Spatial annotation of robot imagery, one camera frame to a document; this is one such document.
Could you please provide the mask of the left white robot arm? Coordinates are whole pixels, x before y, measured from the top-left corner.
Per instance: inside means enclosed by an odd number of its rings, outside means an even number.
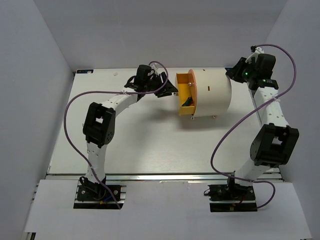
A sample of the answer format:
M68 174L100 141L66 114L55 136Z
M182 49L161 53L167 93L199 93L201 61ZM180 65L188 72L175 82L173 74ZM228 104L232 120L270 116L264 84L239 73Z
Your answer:
M103 185L106 181L106 148L115 135L116 117L147 93L158 98L178 93L169 80L168 71L159 72L160 66L157 61L139 65L136 74L129 78L120 93L103 103L93 102L89 105L82 130L89 164L80 182L89 184L88 193L96 200L103 198L106 193Z

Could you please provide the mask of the green screwdriver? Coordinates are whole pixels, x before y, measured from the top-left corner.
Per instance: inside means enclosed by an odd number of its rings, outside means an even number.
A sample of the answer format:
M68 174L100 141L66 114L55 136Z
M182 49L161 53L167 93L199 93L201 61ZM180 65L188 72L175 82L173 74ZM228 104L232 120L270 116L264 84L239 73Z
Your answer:
M189 107L193 104L193 98L192 97L188 97L187 100L181 105L182 107Z

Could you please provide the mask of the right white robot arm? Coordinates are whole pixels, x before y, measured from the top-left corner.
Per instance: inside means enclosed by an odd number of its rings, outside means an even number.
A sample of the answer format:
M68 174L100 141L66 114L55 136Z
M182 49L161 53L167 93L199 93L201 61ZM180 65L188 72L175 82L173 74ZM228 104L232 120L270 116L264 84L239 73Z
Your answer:
M233 200L248 192L266 171L286 165L299 138L298 129L290 127L277 99L279 86L272 79L275 63L275 56L258 49L226 72L230 79L247 83L261 122L249 159L228 178L225 192Z

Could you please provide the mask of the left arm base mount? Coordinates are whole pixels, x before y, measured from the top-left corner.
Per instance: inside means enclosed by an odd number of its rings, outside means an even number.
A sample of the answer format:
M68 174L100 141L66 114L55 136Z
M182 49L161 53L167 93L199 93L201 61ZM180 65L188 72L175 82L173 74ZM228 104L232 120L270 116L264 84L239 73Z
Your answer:
M95 194L78 183L73 208L82 210L120 210L125 203L127 186L111 184L108 187L117 203L105 188L102 188L102 192Z

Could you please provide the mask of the round cream drawer cabinet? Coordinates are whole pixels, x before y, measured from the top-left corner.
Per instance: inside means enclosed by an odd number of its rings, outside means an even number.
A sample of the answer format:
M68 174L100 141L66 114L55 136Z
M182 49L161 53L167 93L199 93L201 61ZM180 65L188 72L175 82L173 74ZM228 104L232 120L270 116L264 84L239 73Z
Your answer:
M188 77L194 117L220 116L227 112L232 86L224 68L191 68Z

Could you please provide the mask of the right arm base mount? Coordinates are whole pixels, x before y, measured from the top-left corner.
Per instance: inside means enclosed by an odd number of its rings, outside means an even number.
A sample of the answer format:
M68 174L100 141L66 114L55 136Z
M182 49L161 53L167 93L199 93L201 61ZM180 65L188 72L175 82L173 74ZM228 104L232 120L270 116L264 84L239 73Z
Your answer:
M203 192L209 198L211 213L257 212L256 196L252 186L231 192L227 184L211 184Z

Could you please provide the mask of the yellow drawer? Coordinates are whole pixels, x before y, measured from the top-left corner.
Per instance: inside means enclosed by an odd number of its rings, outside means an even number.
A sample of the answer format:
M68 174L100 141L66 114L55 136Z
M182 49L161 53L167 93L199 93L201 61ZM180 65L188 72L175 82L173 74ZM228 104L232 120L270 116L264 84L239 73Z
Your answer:
M177 73L175 77L175 87L178 89L179 109L180 116L189 115L193 116L196 112L197 104L197 90L194 75L191 72ZM182 107L182 104L187 98L192 97L193 104L190 106Z

